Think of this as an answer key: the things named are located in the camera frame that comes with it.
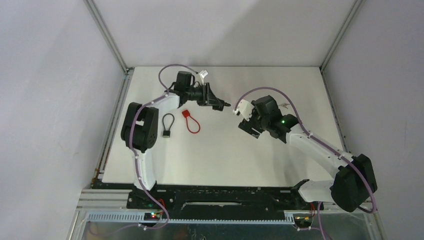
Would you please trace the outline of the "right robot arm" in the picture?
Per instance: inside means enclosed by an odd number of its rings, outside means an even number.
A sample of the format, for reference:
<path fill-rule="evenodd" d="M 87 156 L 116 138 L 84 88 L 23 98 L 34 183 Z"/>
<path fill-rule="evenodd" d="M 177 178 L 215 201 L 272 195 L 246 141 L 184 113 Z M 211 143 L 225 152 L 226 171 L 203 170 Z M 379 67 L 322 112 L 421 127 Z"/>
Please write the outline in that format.
<path fill-rule="evenodd" d="M 258 138 L 261 133 L 294 147 L 314 160 L 331 177 L 329 180 L 305 179 L 295 186 L 291 204 L 304 209 L 310 202 L 334 203 L 346 212 L 359 209 L 377 191 L 378 185 L 370 158 L 343 151 L 307 130 L 293 114 L 282 114 L 276 100 L 264 96 L 241 99 L 234 113 L 243 119 L 238 127 Z"/>

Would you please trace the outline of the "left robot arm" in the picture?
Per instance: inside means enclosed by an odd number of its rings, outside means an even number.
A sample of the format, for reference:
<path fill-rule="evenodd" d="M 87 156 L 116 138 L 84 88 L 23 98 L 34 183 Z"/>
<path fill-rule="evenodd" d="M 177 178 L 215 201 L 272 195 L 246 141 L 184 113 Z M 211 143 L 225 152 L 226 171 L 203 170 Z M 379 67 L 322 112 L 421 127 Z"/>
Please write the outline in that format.
<path fill-rule="evenodd" d="M 145 208 L 153 208 L 158 202 L 158 194 L 151 190 L 157 183 L 151 149 L 158 138 L 159 118 L 188 101 L 215 111 L 230 107 L 215 96 L 208 82 L 198 83 L 195 75 L 188 71 L 179 71 L 170 88 L 158 98 L 145 104 L 131 102 L 127 107 L 120 138 L 134 154 L 134 185 L 143 190 L 138 201 Z"/>

